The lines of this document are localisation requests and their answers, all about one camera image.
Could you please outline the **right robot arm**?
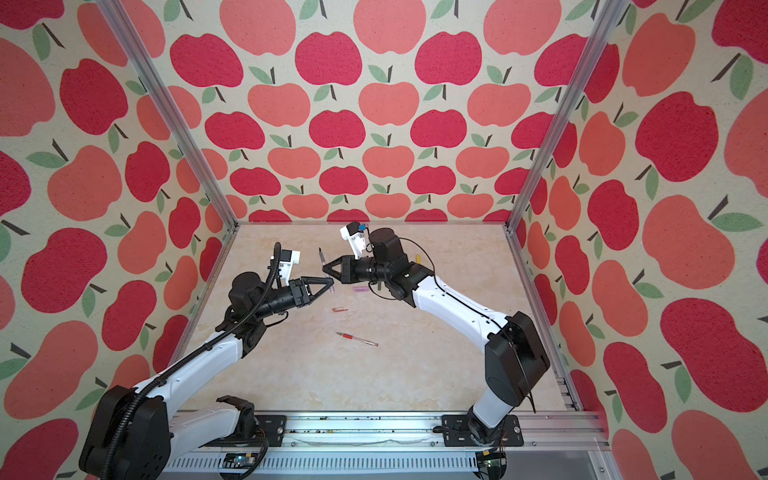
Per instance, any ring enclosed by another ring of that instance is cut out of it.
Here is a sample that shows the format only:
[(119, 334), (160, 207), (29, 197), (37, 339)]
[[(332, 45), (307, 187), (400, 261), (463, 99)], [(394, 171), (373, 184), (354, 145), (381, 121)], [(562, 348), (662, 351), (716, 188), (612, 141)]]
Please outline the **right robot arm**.
[(354, 221), (341, 227), (340, 235), (353, 253), (324, 263), (324, 273), (342, 284), (381, 284), (392, 300), (436, 316), (483, 351), (486, 390), (465, 424), (477, 445), (499, 445), (507, 415), (533, 399), (533, 387), (551, 365), (534, 321), (520, 311), (492, 310), (452, 289), (433, 267), (410, 260), (404, 239), (391, 228), (369, 231)]

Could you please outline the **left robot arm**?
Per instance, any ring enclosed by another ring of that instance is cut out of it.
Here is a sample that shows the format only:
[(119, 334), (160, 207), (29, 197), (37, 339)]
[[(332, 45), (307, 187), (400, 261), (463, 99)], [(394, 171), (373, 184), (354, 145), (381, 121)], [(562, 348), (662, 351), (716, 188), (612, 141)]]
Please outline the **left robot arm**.
[(105, 393), (80, 454), (80, 469), (100, 479), (155, 479), (168, 463), (209, 443), (267, 448), (267, 434), (247, 400), (226, 395), (198, 413), (179, 411), (255, 349), (269, 327), (266, 318), (312, 304), (333, 284), (327, 277), (301, 276), (282, 285), (275, 281), (274, 275), (239, 274), (211, 337), (154, 377)]

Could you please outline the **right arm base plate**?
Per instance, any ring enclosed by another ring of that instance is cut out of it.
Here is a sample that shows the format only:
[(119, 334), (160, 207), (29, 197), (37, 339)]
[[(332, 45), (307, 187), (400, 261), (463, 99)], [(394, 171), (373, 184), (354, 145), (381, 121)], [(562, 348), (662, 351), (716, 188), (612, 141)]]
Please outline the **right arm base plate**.
[(525, 444), (519, 420), (514, 415), (507, 415), (495, 427), (487, 427), (469, 414), (443, 415), (432, 432), (442, 435), (446, 447), (492, 449), (501, 446), (522, 447)]

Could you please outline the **red pen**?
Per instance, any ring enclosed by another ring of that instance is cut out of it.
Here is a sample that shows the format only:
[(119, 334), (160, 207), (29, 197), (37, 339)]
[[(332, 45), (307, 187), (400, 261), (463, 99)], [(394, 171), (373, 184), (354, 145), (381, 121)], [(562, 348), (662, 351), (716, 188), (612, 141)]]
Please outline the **red pen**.
[(336, 333), (336, 335), (338, 335), (341, 338), (344, 338), (346, 340), (355, 341), (355, 342), (362, 343), (364, 345), (371, 346), (371, 347), (374, 347), (374, 348), (378, 348), (379, 347), (379, 344), (377, 342), (374, 342), (374, 341), (371, 341), (371, 340), (363, 339), (363, 338), (360, 338), (360, 337), (357, 337), (357, 336), (354, 336), (354, 335), (351, 335), (351, 334), (348, 334), (348, 333), (345, 333), (345, 332), (335, 332), (335, 333)]

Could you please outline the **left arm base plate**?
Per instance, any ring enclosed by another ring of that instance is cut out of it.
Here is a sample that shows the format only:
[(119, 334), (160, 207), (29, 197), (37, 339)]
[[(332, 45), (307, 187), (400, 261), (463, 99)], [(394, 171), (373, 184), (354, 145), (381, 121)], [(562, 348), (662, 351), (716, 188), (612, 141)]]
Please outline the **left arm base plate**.
[(235, 447), (266, 444), (268, 447), (281, 447), (286, 421), (285, 415), (245, 414), (238, 419), (233, 433), (212, 440), (206, 446)]

